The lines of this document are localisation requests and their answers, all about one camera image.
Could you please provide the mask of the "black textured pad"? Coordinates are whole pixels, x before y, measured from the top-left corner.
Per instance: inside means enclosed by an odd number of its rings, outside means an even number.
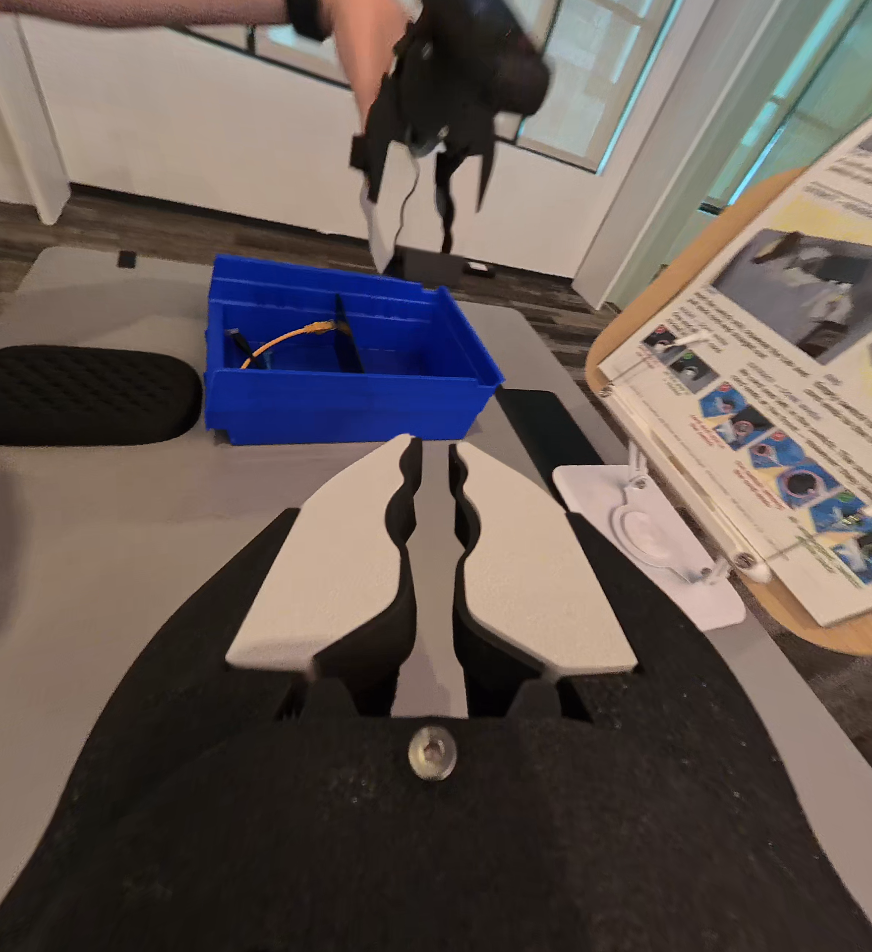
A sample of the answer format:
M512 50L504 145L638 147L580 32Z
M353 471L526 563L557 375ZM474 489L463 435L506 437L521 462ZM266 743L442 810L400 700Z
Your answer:
M167 354L26 345L0 349L0 446L146 446L188 432L204 390Z

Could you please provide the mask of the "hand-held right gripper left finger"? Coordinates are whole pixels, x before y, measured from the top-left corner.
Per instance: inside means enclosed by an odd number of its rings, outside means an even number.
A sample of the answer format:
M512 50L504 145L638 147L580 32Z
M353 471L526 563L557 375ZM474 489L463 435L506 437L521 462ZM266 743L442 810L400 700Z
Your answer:
M398 435L316 490L293 517L228 648L237 669L394 690L416 639L407 541L422 441Z

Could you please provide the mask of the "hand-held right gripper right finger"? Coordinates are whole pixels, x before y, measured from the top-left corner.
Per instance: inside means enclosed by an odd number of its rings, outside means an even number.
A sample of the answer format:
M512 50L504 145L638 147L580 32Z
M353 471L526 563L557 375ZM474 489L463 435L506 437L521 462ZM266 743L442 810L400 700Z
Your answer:
M634 649L563 507L470 443L449 446L448 463L464 548L453 645L467 700L513 700L532 680L634 671Z

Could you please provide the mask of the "white stand base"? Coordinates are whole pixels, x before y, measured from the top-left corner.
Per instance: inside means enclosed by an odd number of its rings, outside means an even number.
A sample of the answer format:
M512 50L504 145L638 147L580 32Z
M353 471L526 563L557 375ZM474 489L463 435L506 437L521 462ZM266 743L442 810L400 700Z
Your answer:
M708 554L644 467L561 466L552 479L568 511L600 531L699 630L744 620L729 565Z

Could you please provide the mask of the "blue plastic bin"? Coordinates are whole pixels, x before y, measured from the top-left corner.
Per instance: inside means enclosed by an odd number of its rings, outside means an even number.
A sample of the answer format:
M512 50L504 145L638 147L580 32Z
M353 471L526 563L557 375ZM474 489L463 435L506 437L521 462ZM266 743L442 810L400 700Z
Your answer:
M504 382L446 289L218 255L204 424L233 446L462 439Z

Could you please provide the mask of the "printed instruction poster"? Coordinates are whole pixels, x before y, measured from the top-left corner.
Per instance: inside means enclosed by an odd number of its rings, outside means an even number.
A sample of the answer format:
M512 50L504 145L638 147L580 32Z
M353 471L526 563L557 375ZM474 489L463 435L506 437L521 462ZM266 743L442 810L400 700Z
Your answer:
M872 613L872 117L724 213L599 339L608 406L750 583Z

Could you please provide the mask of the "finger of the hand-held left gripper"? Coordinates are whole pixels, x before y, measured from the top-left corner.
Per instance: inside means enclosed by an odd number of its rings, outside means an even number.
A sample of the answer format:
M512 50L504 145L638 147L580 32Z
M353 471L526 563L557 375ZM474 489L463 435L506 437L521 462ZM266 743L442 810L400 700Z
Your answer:
M452 177L458 169L457 156L443 149L435 160L435 206L442 221L441 254L452 252L454 237L455 202L452 195Z
M409 176L388 176L376 202L370 200L368 180L364 178L361 182L359 205L366 221L368 247L374 266L390 264L406 219L409 197Z

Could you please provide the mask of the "person's left forearm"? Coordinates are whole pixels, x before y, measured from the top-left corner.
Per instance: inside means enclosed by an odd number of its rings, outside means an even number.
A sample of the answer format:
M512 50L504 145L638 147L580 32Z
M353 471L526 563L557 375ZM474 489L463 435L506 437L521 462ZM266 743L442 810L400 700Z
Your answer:
M289 23L284 1L0 1L0 13L102 29Z

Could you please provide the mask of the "black wristband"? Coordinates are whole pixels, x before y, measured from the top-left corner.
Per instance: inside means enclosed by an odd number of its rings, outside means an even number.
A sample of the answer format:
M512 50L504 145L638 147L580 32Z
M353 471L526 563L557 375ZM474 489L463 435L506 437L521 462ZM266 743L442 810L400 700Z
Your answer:
M318 44L333 33L330 15L322 1L286 1L287 22L301 38Z

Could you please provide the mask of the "person's left hand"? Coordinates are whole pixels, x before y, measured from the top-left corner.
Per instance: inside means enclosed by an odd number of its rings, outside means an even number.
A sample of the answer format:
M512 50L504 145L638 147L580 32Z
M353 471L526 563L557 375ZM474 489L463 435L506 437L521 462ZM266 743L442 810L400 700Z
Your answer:
M394 47L406 33L408 12L398 1L327 1L323 5L360 125L365 127L382 79L391 70Z

